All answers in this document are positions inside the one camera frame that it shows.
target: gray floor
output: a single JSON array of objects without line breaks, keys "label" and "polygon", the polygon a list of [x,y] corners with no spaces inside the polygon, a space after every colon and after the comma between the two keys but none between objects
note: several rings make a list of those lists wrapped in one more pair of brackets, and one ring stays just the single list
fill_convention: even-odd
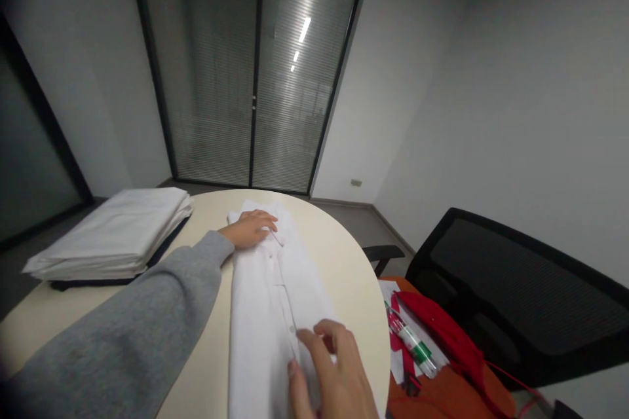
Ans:
[{"label": "gray floor", "polygon": [[[172,180],[164,182],[161,186],[175,186],[186,190],[191,195],[225,190],[223,187],[199,185],[196,183],[175,183]],[[406,254],[406,257],[404,259],[391,260],[383,276],[404,276],[411,257],[396,236],[372,209],[339,204],[315,203],[315,205],[339,221],[362,247],[379,244],[397,245]],[[0,253],[0,319],[4,319],[39,283],[31,276],[21,273],[28,258],[46,249],[62,237],[97,206],[98,204],[84,209],[63,223],[38,234],[30,241]]]}]

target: folded clothes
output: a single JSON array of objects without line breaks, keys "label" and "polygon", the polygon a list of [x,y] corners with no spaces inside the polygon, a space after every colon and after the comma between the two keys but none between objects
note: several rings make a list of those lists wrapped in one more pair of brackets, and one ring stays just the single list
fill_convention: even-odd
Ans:
[{"label": "folded clothes", "polygon": [[144,272],[151,256],[192,213],[176,188],[123,190],[103,203],[22,272],[40,280],[111,280]]},{"label": "folded clothes", "polygon": [[[175,237],[181,232],[185,224],[190,219],[190,216],[185,218],[179,225],[168,235],[164,242],[157,248],[155,253],[151,256],[150,260],[146,264],[146,268],[149,269],[160,261],[162,256],[166,253],[170,244],[175,240]],[[121,286],[128,285],[133,282],[140,275],[136,275],[133,278],[111,278],[109,280],[51,280],[50,287],[53,290],[65,291],[68,288],[81,288],[86,286]]]}]

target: gray sleeve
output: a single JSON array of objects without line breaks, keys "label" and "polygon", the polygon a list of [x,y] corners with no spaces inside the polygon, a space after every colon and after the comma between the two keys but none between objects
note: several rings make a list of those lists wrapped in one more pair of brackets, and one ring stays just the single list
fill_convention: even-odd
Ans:
[{"label": "gray sleeve", "polygon": [[214,231],[174,250],[39,349],[10,381],[17,405],[34,418],[154,417],[207,324],[233,250]]}]

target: door frame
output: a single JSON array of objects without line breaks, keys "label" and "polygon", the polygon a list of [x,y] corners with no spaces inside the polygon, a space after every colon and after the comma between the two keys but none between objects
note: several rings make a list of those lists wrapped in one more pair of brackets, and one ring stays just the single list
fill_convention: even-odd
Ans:
[{"label": "door frame", "polygon": [[160,121],[162,124],[162,130],[164,132],[164,140],[166,142],[166,150],[168,152],[168,162],[170,164],[170,172],[172,174],[172,178],[175,181],[182,183],[201,183],[205,185],[213,185],[217,187],[226,187],[233,189],[259,189],[259,190],[268,190],[268,191],[277,191],[286,194],[296,194],[296,195],[305,195],[309,196],[312,190],[313,181],[316,174],[316,169],[318,166],[318,161],[320,158],[321,150],[323,147],[324,138],[328,129],[328,122],[330,120],[330,113],[332,112],[332,105],[337,96],[338,86],[341,78],[341,71],[343,70],[343,64],[345,62],[345,58],[347,56],[347,49],[349,47],[349,40],[351,34],[354,29],[354,25],[356,23],[356,12],[358,10],[358,4],[360,0],[354,0],[352,5],[352,11],[349,16],[349,21],[347,24],[347,30],[345,32],[345,38],[343,40],[343,46],[341,48],[341,54],[339,57],[339,61],[336,67],[336,71],[334,74],[334,81],[332,83],[332,93],[330,94],[330,100],[328,101],[328,105],[326,107],[326,112],[324,115],[323,125],[321,128],[321,133],[319,135],[319,139],[316,146],[316,153],[314,155],[313,168],[311,170],[308,188],[305,192],[300,191],[288,191],[284,189],[271,189],[267,187],[256,187],[253,185],[253,174],[254,174],[254,155],[255,155],[255,138],[256,138],[256,98],[257,98],[257,86],[258,86],[258,77],[259,77],[259,61],[260,61],[260,41],[261,41],[261,24],[262,24],[262,8],[263,8],[263,0],[256,0],[256,43],[254,49],[254,81],[252,87],[252,104],[251,104],[251,113],[252,113],[252,121],[251,121],[251,142],[250,142],[250,153],[249,153],[249,184],[248,185],[232,185],[228,183],[216,183],[211,181],[199,181],[196,179],[186,179],[180,178],[179,173],[177,171],[177,162],[172,142],[172,131],[170,129],[170,123],[168,121],[168,112],[166,109],[166,96],[164,94],[164,86],[161,79],[161,72],[159,69],[159,61],[157,57],[157,47],[155,44],[155,35],[153,33],[153,28],[151,26],[151,19],[149,15],[148,1],[147,0],[136,0],[138,3],[138,11],[140,13],[140,21],[142,23],[142,32],[144,36],[144,43],[146,46],[146,52],[149,57],[149,64],[151,66],[151,75],[153,77],[153,85],[155,87],[155,96],[157,98],[157,107],[159,109]]}]

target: red bag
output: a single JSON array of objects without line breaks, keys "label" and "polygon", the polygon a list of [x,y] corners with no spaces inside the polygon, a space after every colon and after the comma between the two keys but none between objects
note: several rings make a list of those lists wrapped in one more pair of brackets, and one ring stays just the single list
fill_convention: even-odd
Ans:
[{"label": "red bag", "polygon": [[474,387],[487,408],[500,419],[510,419],[489,397],[485,389],[481,352],[461,327],[441,306],[417,293],[399,292],[397,296],[430,331],[432,339],[447,355],[452,367]]}]

